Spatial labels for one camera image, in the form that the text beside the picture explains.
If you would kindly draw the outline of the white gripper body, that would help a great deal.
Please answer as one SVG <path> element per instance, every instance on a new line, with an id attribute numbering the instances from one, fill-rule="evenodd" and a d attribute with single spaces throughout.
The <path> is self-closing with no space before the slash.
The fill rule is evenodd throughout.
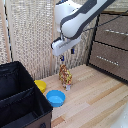
<path id="1" fill-rule="evenodd" d="M 79 42 L 80 42 L 80 38 L 77 38 L 75 40 L 70 40 L 70 39 L 61 39 L 60 37 L 58 37 L 51 44 L 52 54 L 54 56 L 59 56 Z"/>

